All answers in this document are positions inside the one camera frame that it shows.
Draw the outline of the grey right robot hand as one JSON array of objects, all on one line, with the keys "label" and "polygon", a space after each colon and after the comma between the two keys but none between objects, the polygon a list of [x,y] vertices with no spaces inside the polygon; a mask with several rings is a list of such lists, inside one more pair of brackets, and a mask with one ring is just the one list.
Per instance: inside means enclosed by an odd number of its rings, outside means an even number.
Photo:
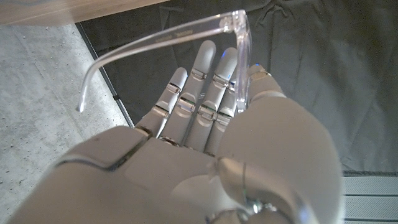
[{"label": "grey right robot hand", "polygon": [[11,223],[341,223],[341,167],[326,128],[249,69],[249,108],[209,151],[117,126],[69,150]]}]

